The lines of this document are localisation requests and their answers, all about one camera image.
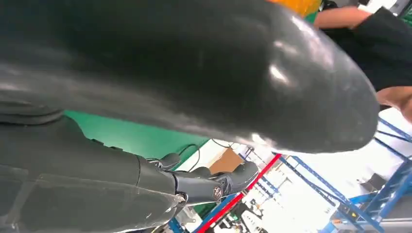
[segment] human arm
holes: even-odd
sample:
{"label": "human arm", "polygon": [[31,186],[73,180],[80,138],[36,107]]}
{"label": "human arm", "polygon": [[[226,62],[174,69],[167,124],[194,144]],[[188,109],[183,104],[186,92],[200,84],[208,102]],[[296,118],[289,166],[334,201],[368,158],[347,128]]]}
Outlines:
{"label": "human arm", "polygon": [[353,29],[364,22],[371,13],[357,7],[334,8],[319,12],[314,26],[320,29],[350,28]]}

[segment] black sleeve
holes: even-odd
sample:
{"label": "black sleeve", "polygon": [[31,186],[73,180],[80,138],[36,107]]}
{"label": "black sleeve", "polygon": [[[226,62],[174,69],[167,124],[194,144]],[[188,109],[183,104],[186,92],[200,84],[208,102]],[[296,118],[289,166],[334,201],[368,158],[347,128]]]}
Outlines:
{"label": "black sleeve", "polygon": [[393,62],[412,63],[412,28],[389,10],[380,8],[353,33],[377,56]]}

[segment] metal rack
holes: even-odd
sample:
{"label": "metal rack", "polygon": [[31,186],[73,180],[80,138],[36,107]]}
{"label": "metal rack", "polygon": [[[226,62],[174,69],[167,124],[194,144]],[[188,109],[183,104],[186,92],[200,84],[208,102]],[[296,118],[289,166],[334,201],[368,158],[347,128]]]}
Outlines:
{"label": "metal rack", "polygon": [[[399,128],[395,127],[394,125],[390,124],[389,122],[381,118],[379,120],[382,124],[386,125],[395,133],[401,136],[382,131],[378,131],[378,133],[412,143],[412,137],[410,135],[408,135],[404,131],[400,130]],[[334,226],[332,226],[333,224],[329,224],[321,232],[330,233],[332,231],[336,231],[339,229],[348,229],[347,226],[351,225],[353,227],[352,230],[357,230],[358,232],[364,232],[367,226],[371,226],[377,232],[384,233],[385,230],[380,225],[381,222],[393,210],[395,204],[400,200],[400,198],[403,195],[412,192],[412,190],[410,189],[410,186],[412,184],[412,163],[409,160],[409,157],[398,152],[397,150],[390,147],[389,145],[387,145],[382,140],[376,137],[374,138],[374,140],[386,149],[388,149],[394,155],[401,158],[403,160],[403,163],[380,191],[355,197],[353,199],[347,199],[342,193],[340,193],[330,183],[323,179],[318,173],[311,169],[300,158],[292,156],[292,158],[296,160],[298,165],[301,165],[307,171],[309,171],[314,177],[316,177],[320,182],[322,182],[333,194],[310,182],[299,171],[296,170],[296,167],[293,167],[291,164],[289,164],[286,161],[286,159],[280,158],[280,160],[287,167],[289,167],[296,175],[302,178],[304,182],[306,182],[311,188],[313,188],[317,193],[319,193],[332,206],[335,206],[335,202],[333,200],[336,200],[340,205],[345,206],[351,212],[356,214],[356,219],[354,219],[348,214],[338,210],[338,213],[342,217],[340,223],[334,224]],[[359,207],[360,204],[364,204],[365,208],[361,209]]]}

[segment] blue metal shelving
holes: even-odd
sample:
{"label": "blue metal shelving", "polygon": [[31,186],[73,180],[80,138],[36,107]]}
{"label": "blue metal shelving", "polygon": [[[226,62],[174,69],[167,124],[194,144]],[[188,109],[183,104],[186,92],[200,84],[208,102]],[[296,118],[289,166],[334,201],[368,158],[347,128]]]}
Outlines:
{"label": "blue metal shelving", "polygon": [[[384,119],[380,118],[379,121],[395,133],[399,134],[400,136],[383,131],[377,131],[377,133],[412,143],[412,137],[410,135],[408,135],[401,129],[395,127],[394,125],[390,124]],[[294,159],[296,159],[299,164],[305,167],[323,184],[325,184],[330,190],[332,190],[332,192],[337,194],[339,199],[343,201],[343,203],[341,202],[341,204],[346,205],[352,211],[358,214],[359,217],[356,219],[356,224],[353,224],[353,222],[351,221],[356,228],[359,229],[359,226],[362,228],[362,226],[364,226],[365,224],[369,224],[373,226],[378,232],[383,233],[384,229],[381,226],[379,226],[380,222],[388,216],[388,214],[393,210],[396,203],[403,195],[412,193],[412,161],[409,160],[409,157],[398,152],[388,144],[384,143],[382,140],[376,137],[374,138],[374,140],[378,144],[382,145],[387,150],[392,152],[394,155],[402,159],[403,163],[380,191],[366,195],[361,195],[359,197],[354,197],[352,199],[346,199],[343,195],[337,193],[336,189],[330,186],[322,177],[317,175],[313,170],[310,169],[309,166],[305,165],[303,161],[301,161],[299,158],[294,157]],[[366,208],[364,210],[359,209],[356,206],[356,204],[359,203],[367,204]],[[330,229],[330,225],[328,225],[321,232],[331,232],[330,230],[326,230],[327,228]]]}

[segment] blue shelf frame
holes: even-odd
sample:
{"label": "blue shelf frame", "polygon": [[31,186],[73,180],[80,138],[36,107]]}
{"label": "blue shelf frame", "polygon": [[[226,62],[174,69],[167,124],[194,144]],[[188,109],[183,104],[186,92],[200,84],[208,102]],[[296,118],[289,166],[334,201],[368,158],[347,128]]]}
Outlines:
{"label": "blue shelf frame", "polygon": [[[412,143],[412,136],[392,125],[388,121],[379,118],[379,121],[387,126],[389,129],[397,133],[398,135],[383,132],[378,130],[377,133],[390,136],[405,142]],[[297,161],[298,165],[303,166],[307,171],[309,171],[313,176],[315,176],[320,182],[322,182],[329,190],[331,190],[335,195],[327,192],[326,190],[316,186],[305,177],[303,177],[297,170],[296,167],[292,167],[285,159],[281,159],[292,171],[294,171],[299,177],[301,177],[308,185],[310,185],[316,192],[318,192],[326,201],[328,201],[332,206],[331,200],[329,198],[336,199],[340,204],[345,205],[352,211],[354,211],[359,217],[354,221],[352,218],[345,216],[339,212],[344,218],[348,220],[353,226],[358,230],[363,232],[363,224],[369,224],[373,226],[378,232],[383,233],[384,229],[379,225],[379,223],[393,210],[397,201],[403,195],[412,194],[412,162],[409,160],[411,156],[405,156],[404,154],[398,152],[376,136],[374,140],[385,147],[387,150],[392,152],[395,156],[403,160],[401,166],[393,174],[393,176],[387,181],[384,187],[377,192],[361,195],[351,199],[347,199],[342,193],[331,186],[325,179],[323,179],[318,173],[311,169],[307,164],[305,164],[300,158],[292,156],[294,160]],[[361,210],[356,204],[368,203],[365,210]],[[323,230],[322,233],[330,233],[336,229],[332,228],[333,224],[329,223]]]}

